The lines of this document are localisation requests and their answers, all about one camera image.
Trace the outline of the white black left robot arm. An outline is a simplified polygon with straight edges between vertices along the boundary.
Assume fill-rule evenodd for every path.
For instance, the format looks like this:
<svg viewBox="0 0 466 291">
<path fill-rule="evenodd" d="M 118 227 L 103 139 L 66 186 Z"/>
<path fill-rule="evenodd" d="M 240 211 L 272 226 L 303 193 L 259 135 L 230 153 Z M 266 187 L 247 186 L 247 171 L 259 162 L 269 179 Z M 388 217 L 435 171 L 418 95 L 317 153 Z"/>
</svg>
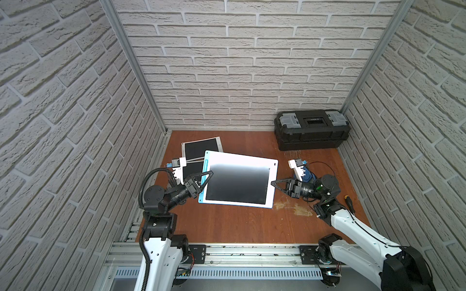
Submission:
<svg viewBox="0 0 466 291">
<path fill-rule="evenodd" d="M 157 185 L 146 188 L 149 179 L 158 172 L 167 174 L 170 188 Z M 195 173 L 178 184 L 173 171 L 159 167 L 143 178 L 138 193 L 138 205 L 143 210 L 138 245 L 143 259 L 136 291 L 169 291 L 179 276 L 191 274 L 196 257 L 187 236 L 175 234 L 177 215 L 171 210 L 189 198 L 197 198 L 213 175 L 211 170 Z"/>
</svg>

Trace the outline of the small white drawing tablet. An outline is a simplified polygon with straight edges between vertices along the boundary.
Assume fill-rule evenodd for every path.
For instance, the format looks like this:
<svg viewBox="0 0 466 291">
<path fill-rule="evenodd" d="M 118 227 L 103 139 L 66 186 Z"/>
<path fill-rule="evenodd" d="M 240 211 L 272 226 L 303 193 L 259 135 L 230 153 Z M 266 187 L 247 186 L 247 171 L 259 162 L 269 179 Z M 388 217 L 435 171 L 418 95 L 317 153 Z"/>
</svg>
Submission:
<svg viewBox="0 0 466 291">
<path fill-rule="evenodd" d="M 203 159 L 206 151 L 223 152 L 220 137 L 182 143 L 182 157 L 187 161 Z"/>
</svg>

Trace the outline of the blue framed drawing tablet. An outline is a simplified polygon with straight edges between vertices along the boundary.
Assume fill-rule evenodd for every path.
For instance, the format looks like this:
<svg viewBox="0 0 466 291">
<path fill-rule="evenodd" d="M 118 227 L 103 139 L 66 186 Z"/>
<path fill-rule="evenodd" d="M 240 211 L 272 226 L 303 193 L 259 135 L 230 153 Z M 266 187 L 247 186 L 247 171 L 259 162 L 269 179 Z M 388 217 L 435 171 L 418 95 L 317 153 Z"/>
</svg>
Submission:
<svg viewBox="0 0 466 291">
<path fill-rule="evenodd" d="M 278 160 L 206 151 L 203 176 L 206 185 L 199 195 L 200 204 L 260 207 L 271 209 L 277 179 Z"/>
</svg>

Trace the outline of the blue microfiber cloth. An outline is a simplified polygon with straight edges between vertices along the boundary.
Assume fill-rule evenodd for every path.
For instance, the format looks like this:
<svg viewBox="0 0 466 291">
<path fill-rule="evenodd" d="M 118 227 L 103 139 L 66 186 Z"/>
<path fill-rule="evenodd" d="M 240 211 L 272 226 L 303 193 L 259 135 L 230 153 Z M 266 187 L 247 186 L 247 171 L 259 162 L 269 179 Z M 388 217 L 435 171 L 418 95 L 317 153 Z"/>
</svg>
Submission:
<svg viewBox="0 0 466 291">
<path fill-rule="evenodd" d="M 314 181 L 316 179 L 317 179 L 317 177 L 313 172 L 309 171 L 307 168 L 304 168 L 303 176 L 302 176 L 302 181 L 303 182 L 309 183 L 309 182 Z"/>
</svg>

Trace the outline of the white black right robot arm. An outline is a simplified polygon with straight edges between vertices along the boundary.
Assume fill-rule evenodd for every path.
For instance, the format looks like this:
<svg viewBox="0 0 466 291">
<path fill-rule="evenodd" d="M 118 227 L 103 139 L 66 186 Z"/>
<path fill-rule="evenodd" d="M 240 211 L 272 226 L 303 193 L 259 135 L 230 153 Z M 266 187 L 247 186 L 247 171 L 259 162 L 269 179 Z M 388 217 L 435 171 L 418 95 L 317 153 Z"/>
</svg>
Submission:
<svg viewBox="0 0 466 291">
<path fill-rule="evenodd" d="M 298 179 L 275 180 L 271 185 L 291 198 L 315 200 L 317 216 L 355 242 L 351 246 L 341 236 L 331 234 L 319 241 L 319 258 L 338 261 L 370 280 L 382 291 L 433 291 L 433 276 L 422 254 L 377 233 L 354 214 L 349 198 L 337 200 L 341 189 L 336 177 L 324 175 L 310 182 Z"/>
</svg>

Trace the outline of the large white drawing tablet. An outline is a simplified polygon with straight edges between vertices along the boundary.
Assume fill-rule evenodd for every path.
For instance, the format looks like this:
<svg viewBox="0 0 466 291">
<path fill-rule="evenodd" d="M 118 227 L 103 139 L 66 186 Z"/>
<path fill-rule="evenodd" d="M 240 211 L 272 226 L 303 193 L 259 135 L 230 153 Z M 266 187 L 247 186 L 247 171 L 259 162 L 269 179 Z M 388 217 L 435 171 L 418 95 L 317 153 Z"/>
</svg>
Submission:
<svg viewBox="0 0 466 291">
<path fill-rule="evenodd" d="M 191 174 L 203 172 L 203 161 L 187 162 L 187 166 L 183 168 L 183 181 Z"/>
</svg>

